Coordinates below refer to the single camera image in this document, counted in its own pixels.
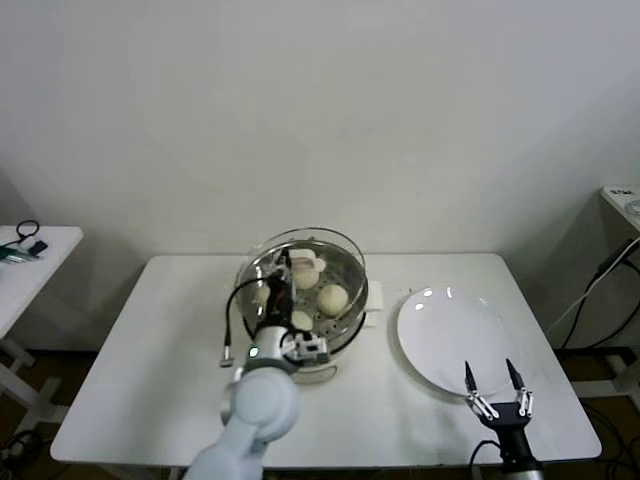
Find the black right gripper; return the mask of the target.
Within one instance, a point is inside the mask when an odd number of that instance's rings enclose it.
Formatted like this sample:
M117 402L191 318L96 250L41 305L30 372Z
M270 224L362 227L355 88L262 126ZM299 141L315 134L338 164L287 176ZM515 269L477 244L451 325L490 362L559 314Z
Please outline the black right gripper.
M504 461L529 461L533 454L525 434L525 427L533 414L533 392L526 388L524 380L510 359L506 365L516 403L490 404L480 393L468 362L465 362L466 402L482 419L482 424L492 430L498 438L501 458Z

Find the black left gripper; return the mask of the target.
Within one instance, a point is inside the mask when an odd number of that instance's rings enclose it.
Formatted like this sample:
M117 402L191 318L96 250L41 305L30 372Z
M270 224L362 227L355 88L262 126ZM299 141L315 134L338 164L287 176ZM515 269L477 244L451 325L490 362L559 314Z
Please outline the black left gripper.
M264 322L267 326L292 326L294 291L291 280L292 260L288 248L280 252L279 263L274 267L273 277L267 279L269 295L266 301Z

